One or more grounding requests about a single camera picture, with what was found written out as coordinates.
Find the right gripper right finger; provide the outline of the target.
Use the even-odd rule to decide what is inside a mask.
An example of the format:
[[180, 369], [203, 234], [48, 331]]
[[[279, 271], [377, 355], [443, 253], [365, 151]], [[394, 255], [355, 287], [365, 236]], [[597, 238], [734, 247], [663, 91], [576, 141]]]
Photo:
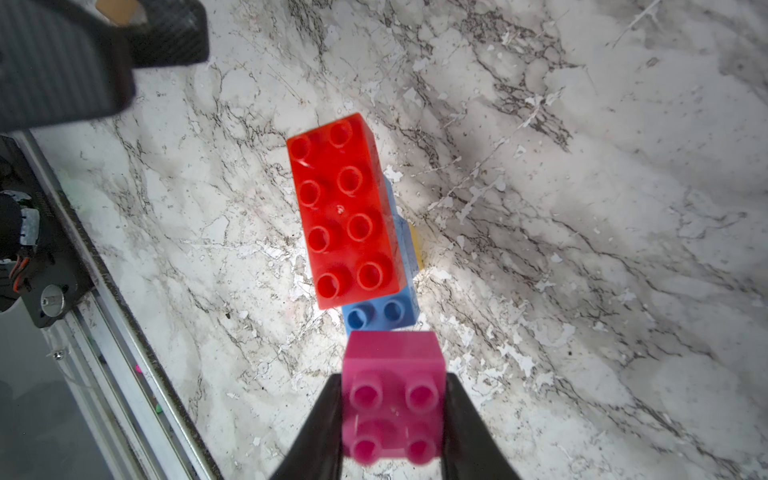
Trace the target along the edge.
[[520, 480], [454, 373], [446, 377], [441, 475], [447, 480]]

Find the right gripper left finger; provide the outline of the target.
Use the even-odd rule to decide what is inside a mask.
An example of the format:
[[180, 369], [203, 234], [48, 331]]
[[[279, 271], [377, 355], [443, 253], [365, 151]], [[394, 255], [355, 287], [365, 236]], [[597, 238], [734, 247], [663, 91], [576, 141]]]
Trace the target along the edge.
[[342, 380], [332, 374], [271, 480], [338, 480], [343, 466]]

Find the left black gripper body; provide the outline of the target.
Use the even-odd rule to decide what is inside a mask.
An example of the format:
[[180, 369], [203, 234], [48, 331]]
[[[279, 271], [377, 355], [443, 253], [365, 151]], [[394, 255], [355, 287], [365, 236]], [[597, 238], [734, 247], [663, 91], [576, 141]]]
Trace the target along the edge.
[[147, 20], [111, 26], [71, 1], [1, 4], [1, 130], [117, 115], [136, 95], [133, 72], [208, 60], [199, 1], [145, 1]]

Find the pink small lego brick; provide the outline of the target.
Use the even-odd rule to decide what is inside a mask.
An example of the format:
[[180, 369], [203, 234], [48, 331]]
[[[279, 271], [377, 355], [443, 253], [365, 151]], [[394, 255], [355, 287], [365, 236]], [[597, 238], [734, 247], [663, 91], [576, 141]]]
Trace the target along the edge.
[[442, 452], [446, 361], [431, 331], [356, 331], [342, 369], [344, 453], [424, 465]]

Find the light blue long lego brick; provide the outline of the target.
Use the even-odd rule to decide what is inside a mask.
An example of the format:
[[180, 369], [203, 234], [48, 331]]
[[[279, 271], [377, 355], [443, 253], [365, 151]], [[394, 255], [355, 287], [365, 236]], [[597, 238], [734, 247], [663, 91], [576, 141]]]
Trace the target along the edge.
[[347, 335], [353, 331], [391, 331], [410, 327], [416, 324], [420, 315], [414, 284], [419, 270], [411, 243], [410, 224], [397, 211], [392, 184], [388, 179], [386, 187], [407, 284], [396, 294], [344, 305], [342, 314]]

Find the yellow small lego brick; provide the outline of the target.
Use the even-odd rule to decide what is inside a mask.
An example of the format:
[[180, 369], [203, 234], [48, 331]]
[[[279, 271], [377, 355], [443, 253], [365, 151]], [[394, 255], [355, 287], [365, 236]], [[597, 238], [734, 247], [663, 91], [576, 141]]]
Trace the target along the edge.
[[412, 224], [409, 225], [409, 231], [411, 236], [411, 243], [413, 246], [414, 251], [414, 257], [416, 259], [416, 263], [418, 266], [418, 270], [421, 271], [424, 269], [424, 260], [423, 260], [423, 251], [422, 251], [422, 240], [418, 233], [418, 230], [416, 227]]

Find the red lego brick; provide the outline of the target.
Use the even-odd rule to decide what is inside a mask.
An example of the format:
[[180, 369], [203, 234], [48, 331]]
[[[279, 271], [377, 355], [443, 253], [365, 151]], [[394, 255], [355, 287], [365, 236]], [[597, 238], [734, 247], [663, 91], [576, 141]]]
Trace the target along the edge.
[[386, 178], [359, 113], [286, 142], [316, 298], [330, 309], [400, 292]]

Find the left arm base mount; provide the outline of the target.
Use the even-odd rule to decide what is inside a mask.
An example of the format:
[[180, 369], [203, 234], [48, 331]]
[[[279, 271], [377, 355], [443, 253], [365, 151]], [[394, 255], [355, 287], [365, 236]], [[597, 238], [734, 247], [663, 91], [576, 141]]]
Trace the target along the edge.
[[17, 142], [1, 137], [1, 310], [21, 302], [44, 329], [93, 282]]

